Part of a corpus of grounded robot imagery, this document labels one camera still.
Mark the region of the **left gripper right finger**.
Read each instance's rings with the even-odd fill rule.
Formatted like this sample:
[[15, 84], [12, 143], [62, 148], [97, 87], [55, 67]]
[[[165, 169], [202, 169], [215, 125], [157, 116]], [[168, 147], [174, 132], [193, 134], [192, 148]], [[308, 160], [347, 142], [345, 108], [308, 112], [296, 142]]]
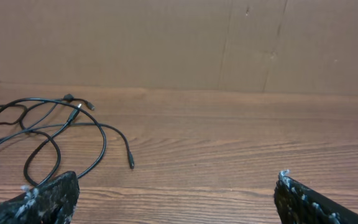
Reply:
[[358, 224], [358, 214], [321, 195], [282, 170], [274, 204], [282, 224]]

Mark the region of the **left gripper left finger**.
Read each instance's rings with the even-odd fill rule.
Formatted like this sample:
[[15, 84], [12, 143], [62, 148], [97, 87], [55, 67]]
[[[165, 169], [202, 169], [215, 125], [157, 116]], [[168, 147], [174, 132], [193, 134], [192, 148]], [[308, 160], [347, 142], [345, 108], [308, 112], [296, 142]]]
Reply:
[[0, 224], [70, 223], [79, 194], [75, 172], [64, 172], [53, 180], [26, 189], [23, 194], [0, 203]]

